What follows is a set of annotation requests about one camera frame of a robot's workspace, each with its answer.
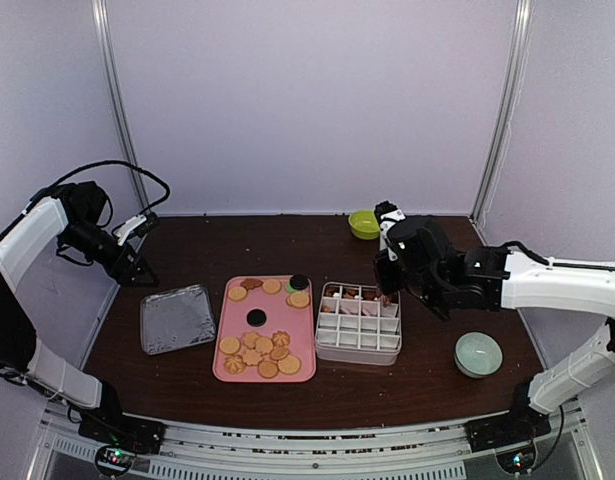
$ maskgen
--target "pink tray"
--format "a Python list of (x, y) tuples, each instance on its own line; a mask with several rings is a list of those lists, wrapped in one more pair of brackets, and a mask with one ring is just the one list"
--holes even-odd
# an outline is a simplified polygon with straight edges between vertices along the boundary
[[(248, 292), (247, 298), (242, 302), (234, 302), (227, 296), (230, 288), (240, 285), (246, 278), (259, 278), (266, 280), (276, 278), (282, 284), (282, 289), (275, 295), (269, 295), (261, 287)], [(304, 290), (311, 298), (307, 308), (293, 308), (287, 305), (289, 293), (285, 284), (291, 278), (286, 276), (268, 277), (234, 277), (227, 282), (223, 298), (223, 310), (220, 315), (218, 339), (214, 353), (214, 375), (223, 382), (237, 383), (298, 383), (305, 382), (316, 373), (316, 348), (314, 343), (314, 297), (311, 282), (309, 288)], [(261, 327), (252, 327), (247, 323), (247, 314), (254, 309), (263, 310), (267, 314), (267, 321)], [(291, 336), (289, 348), (292, 355), (300, 359), (301, 368), (295, 375), (278, 373), (274, 378), (266, 379), (258, 374), (256, 367), (247, 367), (244, 372), (235, 375), (227, 373), (224, 368), (225, 357), (219, 350), (220, 341), (225, 337), (242, 336), (247, 332), (255, 331), (261, 336), (271, 338), (277, 331), (287, 332)]]

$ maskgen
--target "yellow-green bowl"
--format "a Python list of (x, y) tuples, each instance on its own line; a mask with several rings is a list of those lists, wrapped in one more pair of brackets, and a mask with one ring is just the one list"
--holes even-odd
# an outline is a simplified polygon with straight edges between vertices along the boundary
[(374, 212), (369, 210), (359, 210), (349, 216), (349, 226), (351, 233), (361, 240), (374, 240), (380, 236), (380, 227), (374, 216)]

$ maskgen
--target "white divided container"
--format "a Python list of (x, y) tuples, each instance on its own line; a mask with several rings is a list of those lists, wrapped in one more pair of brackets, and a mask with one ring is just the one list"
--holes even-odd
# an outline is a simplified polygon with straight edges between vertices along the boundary
[(400, 294), (383, 306), (376, 287), (327, 283), (316, 324), (316, 354), (323, 360), (392, 365), (402, 343)]

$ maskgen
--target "wooden tabletop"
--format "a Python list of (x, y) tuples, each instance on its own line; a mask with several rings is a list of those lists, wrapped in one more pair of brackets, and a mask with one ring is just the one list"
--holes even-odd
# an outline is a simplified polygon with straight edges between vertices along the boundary
[[(458, 249), (480, 245), (466, 218), (439, 222)], [(511, 311), (454, 312), (443, 323), (403, 294), (403, 345), (394, 365), (318, 360), (316, 375), (302, 384), (222, 383), (212, 373), (214, 343), (154, 356), (141, 349), (140, 302), (147, 295), (206, 285), (218, 319), (231, 277), (303, 273), (313, 282), (317, 304), (325, 282), (374, 284), (377, 245), (352, 237), (342, 216), (163, 219), (142, 249), (161, 285), (121, 289), (85, 370), (111, 382), (127, 412), (209, 425), (396, 426), (507, 409), (514, 385), (541, 370)], [(467, 378), (454, 364), (454, 345), (470, 331), (491, 335), (503, 350), (503, 365), (490, 378)]]

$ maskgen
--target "bowl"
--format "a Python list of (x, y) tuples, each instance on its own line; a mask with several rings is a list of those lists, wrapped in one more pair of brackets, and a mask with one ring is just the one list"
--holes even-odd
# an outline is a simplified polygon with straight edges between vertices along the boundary
[(380, 227), (374, 216), (374, 212), (369, 210), (359, 210), (349, 216), (349, 226), (351, 233), (361, 240), (374, 240), (380, 236)]
[(456, 342), (454, 361), (458, 369), (468, 377), (485, 378), (500, 368), (503, 352), (489, 335), (471, 332)]

